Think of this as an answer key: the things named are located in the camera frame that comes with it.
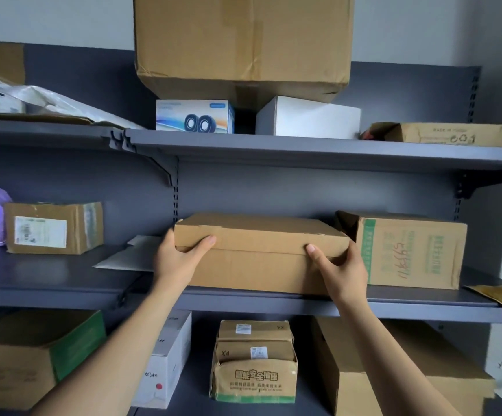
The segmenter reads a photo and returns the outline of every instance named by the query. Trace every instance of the person's right hand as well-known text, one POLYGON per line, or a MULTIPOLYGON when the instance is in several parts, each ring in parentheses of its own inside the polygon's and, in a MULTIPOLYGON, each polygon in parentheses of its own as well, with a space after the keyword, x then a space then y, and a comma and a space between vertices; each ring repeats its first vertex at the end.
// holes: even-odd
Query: person's right hand
POLYGON ((368 305, 366 285, 369 275, 355 242, 349 241, 347 259, 340 266, 332 264, 313 244, 308 244, 305 249, 322 273, 326 290, 338 309, 347 311, 368 305))

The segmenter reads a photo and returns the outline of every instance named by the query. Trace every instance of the green box side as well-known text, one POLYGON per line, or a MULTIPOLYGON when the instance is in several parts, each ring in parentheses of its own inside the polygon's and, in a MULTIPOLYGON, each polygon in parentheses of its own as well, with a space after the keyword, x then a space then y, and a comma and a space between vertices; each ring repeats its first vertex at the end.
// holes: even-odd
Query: green box side
POLYGON ((228 403, 295 403, 294 395, 235 395, 235 394, 217 394, 216 400, 228 403))
POLYGON ((363 242, 361 243, 361 257, 365 263, 366 272, 369 275, 367 283, 370 283, 370 268, 372 266, 372 244, 374 242, 374 227, 376 219, 365 219, 363 223, 363 242))
POLYGON ((56 381, 66 378, 106 339, 103 315, 98 311, 54 343, 49 351, 56 381))

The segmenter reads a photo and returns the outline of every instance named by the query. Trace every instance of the white label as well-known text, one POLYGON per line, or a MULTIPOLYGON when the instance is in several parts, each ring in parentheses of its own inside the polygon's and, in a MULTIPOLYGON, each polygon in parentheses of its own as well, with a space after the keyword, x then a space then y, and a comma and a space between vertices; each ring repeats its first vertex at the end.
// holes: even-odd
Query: white label
POLYGON ((237 335, 250 335, 251 334, 251 324, 236 324, 235 334, 237 335))
POLYGON ((252 347, 251 359, 268 359, 268 350, 266 346, 252 347))
POLYGON ((0 81, 0 112, 19 114, 23 112, 22 101, 5 94, 11 85, 0 81))
POLYGON ((95 203, 83 205, 83 220, 85 222, 87 248, 90 250, 97 245, 97 211, 95 210, 95 203))
POLYGON ((37 247, 66 248, 67 221, 16 216, 14 243, 37 247))

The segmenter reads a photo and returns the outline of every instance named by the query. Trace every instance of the person's left hand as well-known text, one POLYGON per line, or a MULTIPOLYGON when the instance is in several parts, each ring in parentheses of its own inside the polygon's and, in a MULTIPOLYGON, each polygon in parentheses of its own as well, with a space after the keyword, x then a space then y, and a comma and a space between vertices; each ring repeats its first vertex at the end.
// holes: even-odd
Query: person's left hand
POLYGON ((153 292, 168 292, 177 300, 191 281, 201 258, 216 242, 215 236, 207 236, 191 251, 180 252, 174 246, 174 230, 170 228, 154 257, 153 292))

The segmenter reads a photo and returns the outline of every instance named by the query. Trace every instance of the hand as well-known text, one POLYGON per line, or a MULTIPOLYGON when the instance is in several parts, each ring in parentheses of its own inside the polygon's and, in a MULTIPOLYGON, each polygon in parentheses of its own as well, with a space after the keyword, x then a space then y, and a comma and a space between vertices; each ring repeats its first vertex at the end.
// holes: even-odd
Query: hand
POLYGON ((349 241, 347 259, 340 266, 332 264, 313 244, 308 244, 306 250, 322 273, 328 294, 340 311, 368 306, 366 285, 369 275, 355 242, 349 241))
POLYGON ((191 251, 180 252, 174 246, 174 230, 170 228, 154 257, 153 292, 168 292, 177 300, 191 281, 201 258, 216 242, 215 236, 201 239, 191 251))

